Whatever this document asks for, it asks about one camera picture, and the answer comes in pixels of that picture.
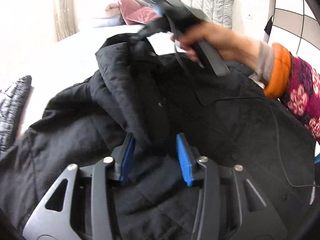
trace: pink velvet cushion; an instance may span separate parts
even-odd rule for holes
[[[127,19],[127,16],[135,12],[136,10],[140,9],[141,5],[135,0],[119,0],[119,4],[120,4],[120,11],[125,23],[127,25],[137,24],[136,22]]]
[[[126,18],[130,21],[147,24],[148,22],[160,18],[160,16],[153,9],[149,7],[142,7],[129,14]]]

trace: beige curtain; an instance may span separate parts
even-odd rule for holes
[[[53,10],[58,41],[75,34],[73,0],[53,0]]]

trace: orange cuff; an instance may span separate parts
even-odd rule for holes
[[[287,88],[291,72],[290,52],[281,44],[272,44],[275,61],[268,86],[263,93],[268,98],[279,98]]]

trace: blue gripper pad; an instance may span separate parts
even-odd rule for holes
[[[134,147],[135,147],[135,139],[133,136],[131,136],[130,141],[127,144],[127,148],[125,149],[124,157],[121,163],[121,175],[120,175],[119,181],[122,185],[124,185],[128,179],[128,175],[130,172],[130,163],[131,163],[131,158],[133,156]]]
[[[192,163],[189,158],[191,149],[187,143],[186,138],[184,137],[184,134],[177,134],[176,147],[183,179],[188,187],[192,187]]]

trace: device handle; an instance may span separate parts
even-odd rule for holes
[[[202,207],[196,214],[200,216],[197,240],[218,240],[220,229],[219,167],[213,160],[209,158],[207,160],[206,163],[197,160],[204,171]]]
[[[70,224],[78,170],[78,165],[70,164],[52,184],[28,219],[22,232],[24,238],[81,240]]]
[[[191,48],[194,49],[202,65],[209,72],[214,72],[219,77],[230,73],[219,52],[206,40],[196,42]]]

